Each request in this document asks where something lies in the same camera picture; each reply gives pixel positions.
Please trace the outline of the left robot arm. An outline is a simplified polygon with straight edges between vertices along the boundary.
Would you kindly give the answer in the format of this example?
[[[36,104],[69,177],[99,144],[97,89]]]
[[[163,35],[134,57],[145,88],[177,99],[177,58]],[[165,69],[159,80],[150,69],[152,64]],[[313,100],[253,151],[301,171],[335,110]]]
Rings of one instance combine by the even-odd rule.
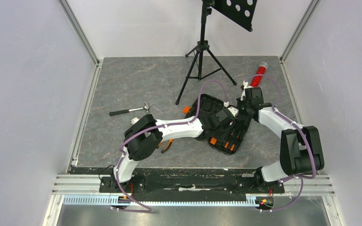
[[[151,114],[143,116],[124,133],[122,155],[114,169],[111,186],[117,192],[126,191],[138,162],[151,156],[160,143],[184,137],[211,138],[229,129],[238,113],[236,107],[229,106],[217,113],[198,113],[179,120],[156,120]]]

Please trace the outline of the black plastic tool case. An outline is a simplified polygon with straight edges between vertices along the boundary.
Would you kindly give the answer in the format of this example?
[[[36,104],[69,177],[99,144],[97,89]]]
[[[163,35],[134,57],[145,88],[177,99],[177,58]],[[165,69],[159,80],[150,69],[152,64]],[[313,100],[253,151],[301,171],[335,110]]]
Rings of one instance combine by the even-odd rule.
[[[200,103],[198,119],[205,129],[196,140],[207,141],[208,145],[217,151],[233,155],[237,152],[250,126],[252,116],[239,109],[237,116],[226,113],[223,101],[208,94],[202,94],[200,100],[195,100],[192,106],[186,106],[185,118],[197,114],[197,104]]]

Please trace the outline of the claw hammer black handle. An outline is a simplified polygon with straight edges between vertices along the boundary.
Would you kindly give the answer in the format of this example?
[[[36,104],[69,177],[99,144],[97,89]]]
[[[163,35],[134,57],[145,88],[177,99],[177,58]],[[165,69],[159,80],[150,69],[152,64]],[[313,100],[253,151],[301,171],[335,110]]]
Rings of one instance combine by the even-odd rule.
[[[124,109],[124,110],[119,110],[119,111],[113,111],[109,113],[109,116],[115,116],[115,115],[120,115],[120,114],[125,114],[125,113],[129,113],[129,112],[134,112],[134,111],[140,111],[140,110],[144,110],[145,112],[149,113],[149,105],[148,103],[144,102],[144,106],[140,107],[140,108],[133,108],[133,109]]]

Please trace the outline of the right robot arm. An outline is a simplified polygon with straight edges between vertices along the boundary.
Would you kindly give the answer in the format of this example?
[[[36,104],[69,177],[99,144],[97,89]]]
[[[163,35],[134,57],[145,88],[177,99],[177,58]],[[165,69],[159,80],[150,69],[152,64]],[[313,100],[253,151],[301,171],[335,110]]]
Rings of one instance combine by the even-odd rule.
[[[243,88],[237,99],[239,115],[269,128],[280,138],[280,156],[276,162],[256,169],[253,185],[266,192],[275,181],[293,177],[314,178],[325,166],[319,130],[304,126],[281,113],[272,103],[264,102],[260,87]]]

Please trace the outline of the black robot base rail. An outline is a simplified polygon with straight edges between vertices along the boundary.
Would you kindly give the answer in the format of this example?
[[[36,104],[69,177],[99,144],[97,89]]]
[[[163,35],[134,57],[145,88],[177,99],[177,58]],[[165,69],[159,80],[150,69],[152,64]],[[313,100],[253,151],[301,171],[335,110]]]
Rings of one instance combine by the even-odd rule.
[[[283,194],[278,182],[261,183],[254,169],[137,168],[121,188],[140,202],[244,201],[246,194]]]

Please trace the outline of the orange-handled pliers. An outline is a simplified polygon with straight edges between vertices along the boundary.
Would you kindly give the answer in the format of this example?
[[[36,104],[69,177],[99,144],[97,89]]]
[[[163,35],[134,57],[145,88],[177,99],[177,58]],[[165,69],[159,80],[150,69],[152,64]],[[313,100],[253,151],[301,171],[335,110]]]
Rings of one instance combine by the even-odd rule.
[[[159,143],[158,145],[158,149],[160,150],[161,153],[165,153],[169,150],[169,148],[171,147],[172,143],[173,143],[173,139],[170,139],[168,141],[164,141]]]

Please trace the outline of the large orange-handled screwdriver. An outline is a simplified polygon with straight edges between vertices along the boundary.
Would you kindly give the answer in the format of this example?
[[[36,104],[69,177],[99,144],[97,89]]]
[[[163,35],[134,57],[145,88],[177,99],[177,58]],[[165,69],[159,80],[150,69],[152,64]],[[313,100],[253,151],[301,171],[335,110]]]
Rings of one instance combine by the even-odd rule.
[[[209,141],[209,145],[215,145],[217,143],[217,139],[214,137],[211,137],[210,141]]]

